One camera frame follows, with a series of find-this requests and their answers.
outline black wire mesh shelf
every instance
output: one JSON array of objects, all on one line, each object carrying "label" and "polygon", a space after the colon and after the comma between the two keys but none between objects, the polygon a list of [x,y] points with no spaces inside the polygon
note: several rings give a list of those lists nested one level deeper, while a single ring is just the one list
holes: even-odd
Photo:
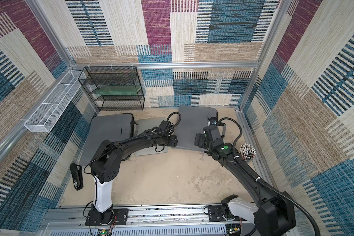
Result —
[{"label": "black wire mesh shelf", "polygon": [[100,111],[144,109],[143,89],[134,66],[85,67],[79,82]]}]

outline gray cushion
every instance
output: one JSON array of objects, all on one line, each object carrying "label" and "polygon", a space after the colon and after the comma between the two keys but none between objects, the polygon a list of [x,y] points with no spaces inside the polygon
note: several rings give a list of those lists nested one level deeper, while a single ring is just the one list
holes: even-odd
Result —
[{"label": "gray cushion", "polygon": [[205,151],[206,149],[194,146],[197,133],[202,134],[203,128],[209,125],[209,118],[217,117],[217,110],[212,107],[180,106],[181,122],[175,128],[177,147],[181,149]]},{"label": "gray cushion", "polygon": [[131,114],[94,117],[83,147],[80,165],[86,166],[90,163],[102,141],[108,139],[115,142],[128,139],[131,133],[131,121]]},{"label": "gray cushion", "polygon": [[[142,119],[142,120],[137,120],[138,124],[138,134],[140,135],[143,133],[144,130],[149,130],[155,126],[159,126],[161,121],[165,120],[165,117],[158,117],[158,118],[149,118],[149,119]],[[162,150],[163,147],[158,146],[157,150],[160,151]],[[143,155],[150,155],[150,154],[157,154],[157,153],[167,153],[168,152],[168,147],[165,147],[163,151],[156,152],[155,147],[150,147],[150,148],[145,148],[142,150],[139,150],[135,152],[135,156],[143,156]]]}]

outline woven textile wall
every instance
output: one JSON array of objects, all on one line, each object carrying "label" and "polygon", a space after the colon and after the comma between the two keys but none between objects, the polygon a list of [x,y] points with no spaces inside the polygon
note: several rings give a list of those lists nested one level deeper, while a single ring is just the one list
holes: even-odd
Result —
[{"label": "woven textile wall", "polygon": [[27,131],[0,163],[0,235],[36,235],[46,210],[57,206],[94,116],[80,88],[50,133]]},{"label": "woven textile wall", "polygon": [[279,190],[354,236],[354,0],[292,1],[244,111]]},{"label": "woven textile wall", "polygon": [[278,0],[39,0],[77,64],[257,60]]},{"label": "woven textile wall", "polygon": [[64,70],[24,0],[0,0],[0,141]]},{"label": "woven textile wall", "polygon": [[138,69],[145,107],[238,106],[253,68]]}]

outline white wire mesh basket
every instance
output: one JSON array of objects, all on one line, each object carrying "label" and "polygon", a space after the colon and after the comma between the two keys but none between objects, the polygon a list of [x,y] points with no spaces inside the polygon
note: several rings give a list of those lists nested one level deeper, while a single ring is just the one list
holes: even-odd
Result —
[{"label": "white wire mesh basket", "polygon": [[51,132],[60,116],[75,96],[81,84],[79,76],[85,77],[81,71],[69,71],[57,84],[42,104],[30,116],[24,126],[30,132]]}]

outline black cable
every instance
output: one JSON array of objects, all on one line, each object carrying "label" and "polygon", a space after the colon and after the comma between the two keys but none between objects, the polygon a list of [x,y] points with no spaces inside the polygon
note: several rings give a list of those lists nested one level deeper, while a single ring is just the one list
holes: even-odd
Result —
[{"label": "black cable", "polygon": [[259,183],[260,185],[262,185],[262,186],[264,186],[264,187],[270,189],[271,191],[275,192],[276,194],[278,194],[279,196],[285,198],[286,200],[290,201],[294,206],[296,206],[296,207],[308,218],[308,220],[311,222],[311,224],[312,224],[312,226],[313,226],[313,229],[314,229],[314,231],[315,231],[315,236],[320,236],[320,235],[321,235],[320,229],[319,229],[318,225],[316,224],[315,219],[313,219],[313,217],[311,216],[311,214],[310,214],[307,210],[305,210],[304,207],[302,207],[302,205],[300,205],[299,203],[297,203],[297,202],[296,202],[295,200],[293,200],[292,198],[285,196],[282,192],[278,191],[278,190],[275,189],[273,186],[269,185],[269,184],[268,184],[267,182],[265,182],[260,176],[255,176],[255,175],[253,175],[252,172],[250,172],[247,168],[245,168],[245,167],[243,166],[243,163],[242,163],[242,162],[243,162],[244,160],[242,159],[242,161],[239,161],[239,156],[240,156],[240,154],[236,152],[236,148],[235,148],[236,142],[240,139],[240,137],[241,137],[241,135],[242,135],[241,126],[240,126],[240,124],[239,124],[237,121],[235,121],[235,120],[232,119],[232,118],[228,118],[228,117],[224,117],[224,118],[220,119],[220,120],[218,121],[218,124],[219,124],[222,120],[231,120],[231,121],[233,121],[233,122],[238,126],[238,128],[239,128],[239,130],[240,130],[240,135],[237,136],[237,138],[235,139],[235,141],[234,141],[233,144],[232,144],[232,153],[233,153],[233,155],[235,156],[235,157],[234,157],[235,161],[239,164],[239,166],[241,167],[241,169],[243,169],[250,177],[252,177],[252,178],[255,180],[255,182],[257,182],[257,183]]},{"label": "black cable", "polygon": [[88,216],[85,216],[85,215],[84,215],[85,209],[86,209],[86,207],[87,207],[89,204],[91,204],[92,202],[93,202],[93,201],[89,202],[89,203],[84,207],[83,216],[84,216],[85,218],[88,218]]},{"label": "black cable", "polygon": [[250,236],[250,235],[254,234],[254,233],[255,233],[255,230],[256,230],[256,228],[254,227],[249,233],[247,233],[247,234],[244,235],[244,236]]},{"label": "black cable", "polygon": [[212,205],[207,205],[207,206],[205,206],[205,208],[203,208],[203,213],[205,214],[205,215],[209,215],[209,212],[205,212],[205,210],[206,210],[206,208],[208,208],[208,207],[211,207]]},{"label": "black cable", "polygon": [[168,122],[168,121],[169,121],[169,118],[170,118],[172,115],[174,115],[174,114],[178,114],[178,115],[179,115],[179,119],[178,119],[177,123],[174,124],[174,125],[172,125],[170,128],[168,128],[168,129],[166,129],[166,130],[159,131],[159,132],[153,132],[153,133],[147,134],[147,135],[137,135],[137,136],[135,136],[135,137],[125,139],[125,140],[121,141],[121,143],[126,143],[126,142],[128,142],[128,141],[132,141],[132,140],[136,140],[136,139],[141,139],[141,138],[148,137],[148,136],[151,136],[151,135],[159,135],[159,134],[165,133],[165,132],[167,132],[167,131],[169,131],[169,130],[171,130],[171,129],[174,129],[174,128],[180,123],[180,121],[181,121],[181,114],[180,114],[179,112],[177,112],[177,111],[172,112],[172,113],[168,116],[168,118],[167,118],[167,120],[166,120],[166,121]]},{"label": "black cable", "polygon": [[159,152],[164,151],[164,149],[165,149],[165,146],[163,146],[163,149],[161,149],[161,151],[158,151],[158,150],[157,150],[157,145],[156,145],[156,147],[155,147],[155,152],[159,153]]},{"label": "black cable", "polygon": [[90,222],[89,222],[89,231],[90,231],[90,235],[93,236],[92,230],[90,229]]},{"label": "black cable", "polygon": [[123,159],[121,160],[121,162],[123,162],[123,161],[125,161],[125,160],[128,160],[128,159],[130,158],[130,156],[131,156],[131,155],[128,155],[127,157],[123,158]]}]

